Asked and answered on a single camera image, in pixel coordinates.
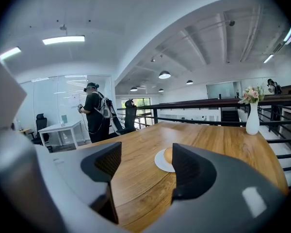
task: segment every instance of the black pants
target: black pants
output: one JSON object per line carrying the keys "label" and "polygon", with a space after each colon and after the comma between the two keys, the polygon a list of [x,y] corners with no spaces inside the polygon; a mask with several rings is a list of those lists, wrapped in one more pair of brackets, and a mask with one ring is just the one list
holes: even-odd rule
{"label": "black pants", "polygon": [[272,119],[273,121],[280,121],[280,108],[278,106],[272,105]]}
{"label": "black pants", "polygon": [[91,138],[91,142],[100,142],[103,140],[108,139],[109,136],[109,125],[110,125],[110,119],[104,118],[101,127],[96,132],[89,132],[89,138]]}

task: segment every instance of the bread roll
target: bread roll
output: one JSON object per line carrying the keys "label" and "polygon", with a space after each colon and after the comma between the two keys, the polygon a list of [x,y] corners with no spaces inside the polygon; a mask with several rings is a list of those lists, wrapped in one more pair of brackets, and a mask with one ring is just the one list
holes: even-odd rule
{"label": "bread roll", "polygon": [[164,151],[164,158],[169,164],[172,163],[172,161],[173,161],[173,148],[167,148]]}

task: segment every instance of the white plate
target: white plate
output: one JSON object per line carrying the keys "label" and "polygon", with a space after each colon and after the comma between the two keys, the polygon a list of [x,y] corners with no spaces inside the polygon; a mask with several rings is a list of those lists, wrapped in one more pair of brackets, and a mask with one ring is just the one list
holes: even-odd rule
{"label": "white plate", "polygon": [[155,155],[155,159],[154,159],[154,162],[155,162],[155,165],[165,171],[165,172],[170,172],[170,173],[174,173],[175,170],[174,170],[174,167],[173,165],[169,164],[166,160],[165,160],[165,157],[164,157],[164,152],[165,150],[161,150],[159,151],[156,155]]}

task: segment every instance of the desk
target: desk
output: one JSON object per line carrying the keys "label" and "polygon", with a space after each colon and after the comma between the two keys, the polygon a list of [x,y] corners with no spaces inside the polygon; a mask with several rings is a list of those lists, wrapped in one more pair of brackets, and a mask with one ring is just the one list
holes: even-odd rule
{"label": "desk", "polygon": [[41,137],[41,141],[42,141],[43,146],[45,146],[45,141],[44,141],[44,138],[42,136],[44,133],[57,132],[58,139],[59,139],[59,143],[62,146],[63,143],[62,143],[61,137],[59,135],[59,131],[71,130],[72,139],[73,139],[74,145],[76,146],[76,149],[77,149],[78,148],[78,143],[77,143],[76,136],[74,134],[74,128],[76,126],[78,126],[78,125],[80,125],[81,134],[82,134],[82,137],[83,137],[83,141],[85,142],[85,138],[84,138],[84,135],[83,135],[81,121],[79,120],[79,121],[76,121],[76,122],[68,122],[68,123],[65,123],[64,126],[61,126],[58,123],[58,124],[54,124],[52,126],[49,126],[49,127],[46,127],[44,129],[39,130],[39,133],[40,133],[40,137]]}
{"label": "desk", "polygon": [[26,134],[26,132],[29,131],[29,130],[31,130],[31,129],[19,130],[18,132]]}
{"label": "desk", "polygon": [[132,232],[148,227],[170,206],[176,175],[158,169],[154,157],[173,143],[241,159],[288,193],[284,172],[273,150],[260,133],[248,135],[245,127],[160,122],[79,149],[109,142],[122,142],[122,162],[111,186],[119,224]]}

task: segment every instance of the railing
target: railing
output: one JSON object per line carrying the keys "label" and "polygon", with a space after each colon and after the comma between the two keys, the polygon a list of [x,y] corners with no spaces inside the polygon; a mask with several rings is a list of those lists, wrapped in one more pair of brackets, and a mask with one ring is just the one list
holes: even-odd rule
{"label": "railing", "polygon": [[[151,126],[151,124],[146,124],[146,123],[141,123],[140,122],[140,119],[144,118],[145,119],[145,122],[146,122],[146,116],[148,115],[151,115],[151,112],[148,112],[148,113],[143,113],[143,114],[139,114],[136,116],[136,119],[135,119],[135,123],[139,124],[139,128],[135,128],[137,130],[140,130],[142,129],[141,125],[145,126],[145,127],[148,127],[148,126]],[[121,117],[121,116],[118,116],[118,118],[122,121],[125,121],[125,117]]]}
{"label": "railing", "polygon": [[[192,101],[182,101],[182,102],[173,102],[173,103],[160,103],[155,105],[148,105],[148,106],[142,106],[138,107],[138,110],[152,110],[151,116],[146,115],[140,115],[140,117],[144,118],[152,118],[154,119],[154,123],[158,123],[158,120],[165,120],[165,121],[173,121],[173,122],[183,122],[183,123],[193,123],[193,124],[208,124],[208,125],[220,125],[220,126],[245,126],[246,122],[222,122],[222,121],[203,121],[203,120],[187,120],[187,119],[172,119],[172,118],[165,118],[158,116],[158,110],[162,109],[197,109],[197,108],[224,108],[224,107],[237,107],[244,109],[248,115],[250,114],[250,106],[246,104],[239,104],[239,99],[210,99],[210,100],[192,100]],[[264,105],[271,105],[271,110],[261,108],[261,106]],[[263,119],[260,119],[260,125],[265,125],[269,127],[269,131],[272,130],[279,136],[281,136],[281,139],[270,139],[267,140],[269,144],[275,144],[275,143],[286,143],[291,147],[291,139],[287,139],[282,132],[279,132],[276,127],[281,127],[282,129],[287,130],[289,133],[291,133],[291,130],[286,127],[285,125],[290,125],[291,120],[287,118],[286,116],[282,116],[279,113],[275,113],[272,108],[273,106],[279,106],[281,108],[285,108],[285,106],[291,106],[291,95],[268,95],[265,96],[264,100],[259,102],[259,111],[258,114],[261,115],[261,117],[265,117],[269,119],[270,121],[264,121]],[[261,111],[267,111],[271,112],[271,117],[264,115],[261,113]],[[273,121],[273,114],[278,114],[283,119],[288,119],[286,121]],[[140,125],[145,125],[146,127],[150,126],[148,124],[143,124],[140,122]],[[285,159],[285,158],[291,158],[291,154],[283,154],[283,155],[277,155],[278,159]],[[291,167],[285,167],[283,168],[284,171],[291,170]]]}

